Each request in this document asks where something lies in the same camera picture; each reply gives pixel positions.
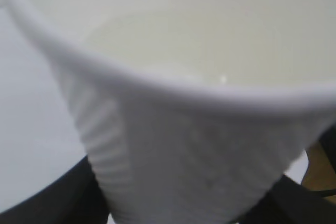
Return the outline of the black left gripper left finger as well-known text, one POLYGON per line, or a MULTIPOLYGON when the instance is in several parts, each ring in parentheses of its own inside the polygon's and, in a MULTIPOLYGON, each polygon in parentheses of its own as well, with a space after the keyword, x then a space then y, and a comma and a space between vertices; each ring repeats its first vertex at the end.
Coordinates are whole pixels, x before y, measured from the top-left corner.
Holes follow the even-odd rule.
POLYGON ((108 218, 87 157, 39 193, 1 213, 1 223, 107 223, 108 218))

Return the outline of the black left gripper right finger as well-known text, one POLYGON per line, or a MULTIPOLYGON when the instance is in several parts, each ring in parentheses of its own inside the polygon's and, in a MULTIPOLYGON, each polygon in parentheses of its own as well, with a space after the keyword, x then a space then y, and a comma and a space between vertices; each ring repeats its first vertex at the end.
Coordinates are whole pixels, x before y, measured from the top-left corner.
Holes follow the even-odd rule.
POLYGON ((335 204, 283 175, 239 223, 335 223, 335 204))

